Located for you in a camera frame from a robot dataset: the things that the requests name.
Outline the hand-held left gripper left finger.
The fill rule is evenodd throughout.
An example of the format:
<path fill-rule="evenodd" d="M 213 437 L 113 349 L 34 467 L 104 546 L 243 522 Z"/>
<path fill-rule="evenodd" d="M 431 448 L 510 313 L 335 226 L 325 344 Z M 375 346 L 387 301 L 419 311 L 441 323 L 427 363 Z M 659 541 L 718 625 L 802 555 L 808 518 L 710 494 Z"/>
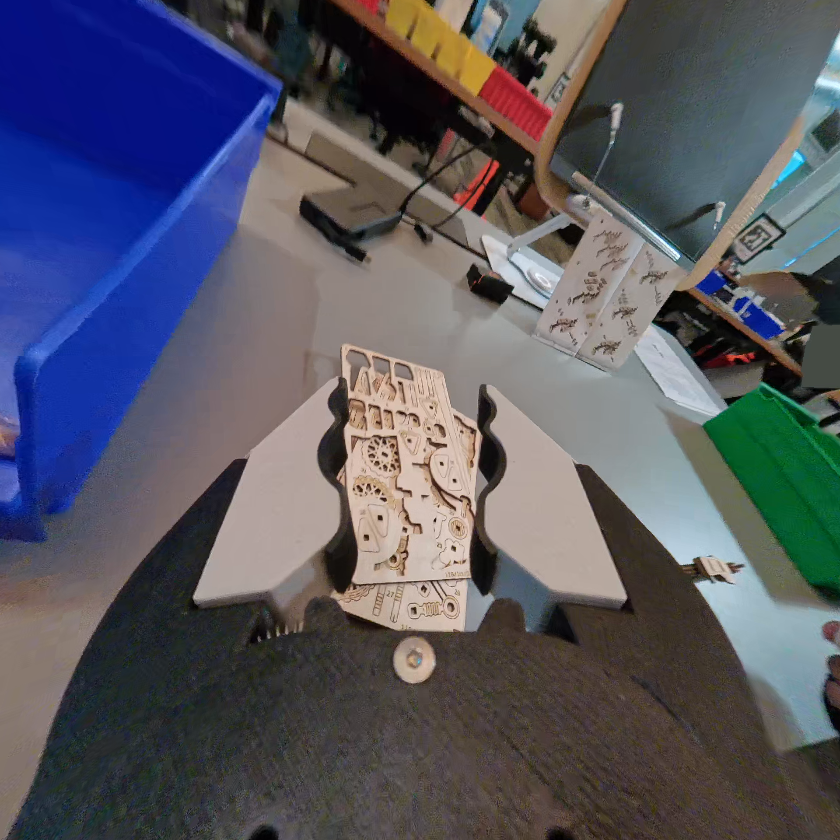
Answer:
<path fill-rule="evenodd" d="M 349 409 L 346 379 L 332 379 L 250 452 L 196 606 L 258 603 L 273 615 L 303 615 L 311 599 L 348 587 L 359 553 L 339 481 Z"/>

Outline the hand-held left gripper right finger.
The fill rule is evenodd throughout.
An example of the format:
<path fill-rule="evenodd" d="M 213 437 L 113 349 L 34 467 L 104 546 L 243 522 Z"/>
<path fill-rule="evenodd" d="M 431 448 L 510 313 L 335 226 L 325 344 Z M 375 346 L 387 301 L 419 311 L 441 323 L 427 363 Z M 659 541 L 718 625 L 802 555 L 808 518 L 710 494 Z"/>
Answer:
<path fill-rule="evenodd" d="M 572 604 L 619 610 L 627 592 L 577 462 L 495 386 L 479 388 L 471 580 L 526 613 Z"/>

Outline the wooden puzzle parts sheet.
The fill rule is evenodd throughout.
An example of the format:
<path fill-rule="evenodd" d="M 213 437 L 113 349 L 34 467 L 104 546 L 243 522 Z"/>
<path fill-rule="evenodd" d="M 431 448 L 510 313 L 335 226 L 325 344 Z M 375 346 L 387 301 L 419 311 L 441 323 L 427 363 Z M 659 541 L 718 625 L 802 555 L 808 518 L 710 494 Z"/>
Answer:
<path fill-rule="evenodd" d="M 451 434 L 455 431 L 457 411 L 441 371 L 344 344 L 342 374 L 348 383 L 350 402 L 361 399 L 415 412 L 422 419 L 445 425 Z M 343 593 L 332 596 L 346 613 L 388 629 L 416 634 L 458 633 L 466 627 L 467 581 L 351 582 Z"/>
<path fill-rule="evenodd" d="M 352 399 L 344 485 L 357 544 L 356 585 L 464 581 L 475 521 L 480 434 Z"/>

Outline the wooden model figure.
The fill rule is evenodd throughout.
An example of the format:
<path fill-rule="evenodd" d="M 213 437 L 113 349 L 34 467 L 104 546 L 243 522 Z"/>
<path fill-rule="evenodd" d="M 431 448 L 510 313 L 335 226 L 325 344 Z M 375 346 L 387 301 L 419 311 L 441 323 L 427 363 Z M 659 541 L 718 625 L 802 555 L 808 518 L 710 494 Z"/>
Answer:
<path fill-rule="evenodd" d="M 730 563 L 714 555 L 698 556 L 689 563 L 681 564 L 681 571 L 693 582 L 721 582 L 735 585 L 736 575 L 746 568 L 744 563 Z"/>

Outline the grey desk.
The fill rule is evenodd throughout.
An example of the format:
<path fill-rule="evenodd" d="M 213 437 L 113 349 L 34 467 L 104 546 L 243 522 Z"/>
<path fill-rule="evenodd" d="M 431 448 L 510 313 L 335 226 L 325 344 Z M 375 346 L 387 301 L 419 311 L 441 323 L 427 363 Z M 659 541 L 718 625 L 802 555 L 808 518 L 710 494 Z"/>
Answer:
<path fill-rule="evenodd" d="M 131 573 L 234 459 L 328 380 L 342 343 L 445 374 L 474 417 L 494 385 L 591 466 L 678 562 L 744 563 L 699 587 L 729 635 L 774 747 L 832 737 L 821 625 L 838 614 L 804 582 L 701 423 L 633 353 L 607 374 L 532 338 L 538 312 L 471 294 L 472 253 L 406 225 L 356 265 L 298 215 L 334 188 L 298 154 L 313 133 L 371 152 L 289 105 L 292 146 L 266 140 L 235 236 L 206 277 L 95 469 L 45 542 L 2 542 L 2 838 L 34 779 L 84 647 Z"/>

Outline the person's right hand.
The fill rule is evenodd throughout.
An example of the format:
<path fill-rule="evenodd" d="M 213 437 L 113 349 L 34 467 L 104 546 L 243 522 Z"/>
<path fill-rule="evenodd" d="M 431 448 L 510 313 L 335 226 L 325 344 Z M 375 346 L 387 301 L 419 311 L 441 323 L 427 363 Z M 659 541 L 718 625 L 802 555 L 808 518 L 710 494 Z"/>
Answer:
<path fill-rule="evenodd" d="M 839 622 L 831 621 L 824 624 L 822 635 L 835 648 L 834 653 L 826 662 L 827 673 L 823 699 L 829 720 L 836 732 L 839 732 Z"/>

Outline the paper sheet in clear sleeve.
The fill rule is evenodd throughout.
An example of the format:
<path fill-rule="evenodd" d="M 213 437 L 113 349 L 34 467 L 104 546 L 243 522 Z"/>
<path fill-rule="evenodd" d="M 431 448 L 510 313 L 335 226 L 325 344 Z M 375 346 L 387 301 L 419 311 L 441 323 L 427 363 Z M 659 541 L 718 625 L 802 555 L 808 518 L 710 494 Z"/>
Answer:
<path fill-rule="evenodd" d="M 724 409 L 722 400 L 707 390 L 707 379 L 696 366 L 684 360 L 671 345 L 671 336 L 651 325 L 637 343 L 635 353 L 659 390 L 671 402 L 705 417 Z"/>

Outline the green plastic bin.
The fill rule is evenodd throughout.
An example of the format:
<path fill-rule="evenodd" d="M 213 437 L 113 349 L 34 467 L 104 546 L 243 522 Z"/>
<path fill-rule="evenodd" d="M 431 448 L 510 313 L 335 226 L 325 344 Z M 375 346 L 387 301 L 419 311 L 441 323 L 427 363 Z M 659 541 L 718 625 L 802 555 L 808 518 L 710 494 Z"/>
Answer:
<path fill-rule="evenodd" d="M 838 437 L 766 384 L 703 428 L 805 581 L 838 599 Z"/>

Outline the small black box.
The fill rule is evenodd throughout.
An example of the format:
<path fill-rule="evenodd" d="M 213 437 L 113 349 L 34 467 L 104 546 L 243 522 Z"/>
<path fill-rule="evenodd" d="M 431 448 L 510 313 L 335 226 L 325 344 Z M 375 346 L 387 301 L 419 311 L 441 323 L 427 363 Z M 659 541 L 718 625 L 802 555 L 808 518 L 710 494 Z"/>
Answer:
<path fill-rule="evenodd" d="M 490 268 L 472 264 L 466 272 L 469 291 L 498 306 L 504 304 L 513 292 L 513 285 Z"/>

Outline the white monitor stand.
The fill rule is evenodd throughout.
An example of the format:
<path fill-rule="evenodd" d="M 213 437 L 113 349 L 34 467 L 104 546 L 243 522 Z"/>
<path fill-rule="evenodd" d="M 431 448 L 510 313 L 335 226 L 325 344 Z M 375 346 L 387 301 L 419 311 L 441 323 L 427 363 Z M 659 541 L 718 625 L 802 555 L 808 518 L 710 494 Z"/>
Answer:
<path fill-rule="evenodd" d="M 490 268 L 511 287 L 511 295 L 543 310 L 564 268 L 592 220 L 584 195 L 573 192 L 561 211 L 536 222 L 511 217 L 508 234 L 483 234 L 479 241 Z"/>

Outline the blue plastic bin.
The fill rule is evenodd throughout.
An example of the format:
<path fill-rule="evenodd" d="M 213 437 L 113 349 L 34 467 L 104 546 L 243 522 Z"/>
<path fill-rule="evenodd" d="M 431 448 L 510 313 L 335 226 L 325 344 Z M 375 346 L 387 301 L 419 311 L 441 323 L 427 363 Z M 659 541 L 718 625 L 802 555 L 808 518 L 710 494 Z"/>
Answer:
<path fill-rule="evenodd" d="M 236 230 L 282 86 L 162 3 L 1 29 L 1 533 L 33 542 Z"/>

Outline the black framed marker sign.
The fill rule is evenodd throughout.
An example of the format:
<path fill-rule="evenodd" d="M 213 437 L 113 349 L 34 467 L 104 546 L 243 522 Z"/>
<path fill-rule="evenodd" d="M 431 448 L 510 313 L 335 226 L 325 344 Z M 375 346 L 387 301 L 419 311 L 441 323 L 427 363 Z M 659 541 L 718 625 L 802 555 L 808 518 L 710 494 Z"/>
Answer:
<path fill-rule="evenodd" d="M 756 216 L 732 240 L 731 256 L 741 265 L 747 265 L 786 235 L 786 229 L 767 213 Z"/>

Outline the red storage bin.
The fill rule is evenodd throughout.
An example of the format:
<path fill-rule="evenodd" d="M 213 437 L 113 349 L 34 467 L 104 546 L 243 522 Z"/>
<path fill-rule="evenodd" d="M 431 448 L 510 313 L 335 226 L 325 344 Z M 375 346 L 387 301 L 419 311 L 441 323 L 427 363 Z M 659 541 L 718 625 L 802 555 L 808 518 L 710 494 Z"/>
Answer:
<path fill-rule="evenodd" d="M 479 98 L 537 142 L 553 115 L 549 106 L 499 65 L 494 66 Z"/>

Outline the dark panel with wooden rim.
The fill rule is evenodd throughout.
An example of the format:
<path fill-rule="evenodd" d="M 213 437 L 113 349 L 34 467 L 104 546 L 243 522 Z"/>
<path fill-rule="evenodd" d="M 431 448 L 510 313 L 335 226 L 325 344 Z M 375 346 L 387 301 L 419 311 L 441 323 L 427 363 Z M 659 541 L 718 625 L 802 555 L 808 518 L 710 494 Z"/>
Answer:
<path fill-rule="evenodd" d="M 838 1 L 610 2 L 539 143 L 542 200 L 587 193 L 686 270 L 726 250 L 838 26 Z"/>

